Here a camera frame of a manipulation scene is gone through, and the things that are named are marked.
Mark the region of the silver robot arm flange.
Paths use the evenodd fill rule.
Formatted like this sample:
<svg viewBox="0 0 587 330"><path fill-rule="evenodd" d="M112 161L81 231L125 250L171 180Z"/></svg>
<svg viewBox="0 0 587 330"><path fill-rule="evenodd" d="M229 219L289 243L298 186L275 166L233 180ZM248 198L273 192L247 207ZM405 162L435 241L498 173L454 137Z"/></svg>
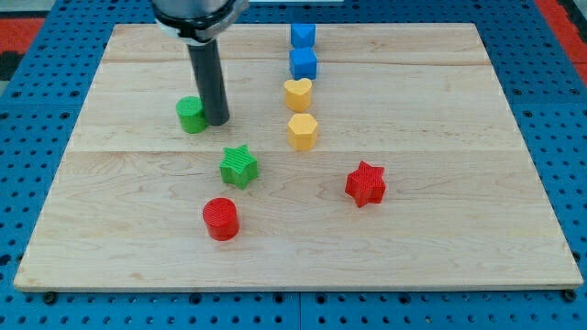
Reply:
<svg viewBox="0 0 587 330"><path fill-rule="evenodd" d="M234 24L249 0L151 0L164 34L191 46L205 45Z"/></svg>

